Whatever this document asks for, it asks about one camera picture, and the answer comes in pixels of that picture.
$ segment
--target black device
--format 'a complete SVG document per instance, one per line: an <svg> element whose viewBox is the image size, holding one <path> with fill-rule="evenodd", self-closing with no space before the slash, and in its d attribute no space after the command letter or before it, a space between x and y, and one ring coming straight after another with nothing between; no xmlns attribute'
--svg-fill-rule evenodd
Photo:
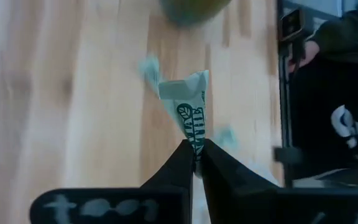
<svg viewBox="0 0 358 224"><path fill-rule="evenodd" d="M278 2L278 52L280 71L280 104L283 148L275 150L276 160L283 163L285 187L292 187L293 166L300 162L301 153L292 146L290 84L305 58L305 13L302 8L283 16L282 2ZM288 57L295 64L295 71L288 72Z"/></svg>
<svg viewBox="0 0 358 224"><path fill-rule="evenodd" d="M296 160L281 155L283 160ZM190 224L193 148L183 140L161 169L137 189L59 189L37 198L33 224ZM201 156L212 224L358 223L358 189L280 188L209 139Z"/></svg>

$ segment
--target wooden floor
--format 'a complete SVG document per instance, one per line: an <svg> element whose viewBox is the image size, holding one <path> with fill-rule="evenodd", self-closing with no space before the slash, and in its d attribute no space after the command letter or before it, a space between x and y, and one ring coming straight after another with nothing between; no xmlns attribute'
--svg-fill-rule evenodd
<svg viewBox="0 0 358 224"><path fill-rule="evenodd" d="M139 78L147 54L168 79L210 69L207 136L281 179L274 0L233 0L177 29L157 0L0 0L0 223L58 187L136 187L184 135Z"/></svg>

